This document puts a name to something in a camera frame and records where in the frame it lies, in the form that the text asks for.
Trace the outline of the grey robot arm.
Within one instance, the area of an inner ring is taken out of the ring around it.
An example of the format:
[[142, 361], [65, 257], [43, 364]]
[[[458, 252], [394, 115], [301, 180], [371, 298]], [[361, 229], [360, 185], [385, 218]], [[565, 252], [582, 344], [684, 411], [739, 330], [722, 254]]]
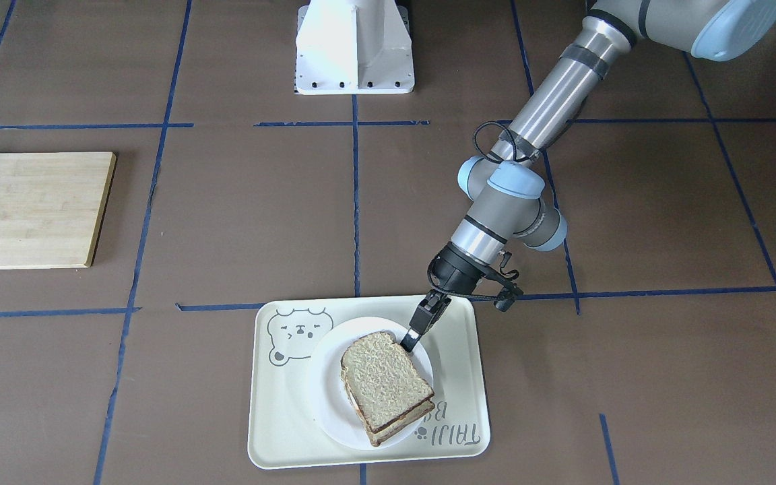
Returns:
[[776, 1], [597, 1], [576, 39], [498, 141], [463, 163], [457, 177], [472, 202], [449, 242], [428, 264], [428, 294], [416, 307], [400, 345], [412, 351], [455, 298], [475, 298], [482, 280], [500, 291], [484, 300], [507, 311], [523, 294], [519, 272], [508, 270], [506, 245], [520, 240], [552, 251], [569, 229], [558, 209], [542, 200], [543, 178], [533, 163], [569, 129], [583, 104], [617, 59], [650, 40], [724, 62], [754, 46], [776, 22]]

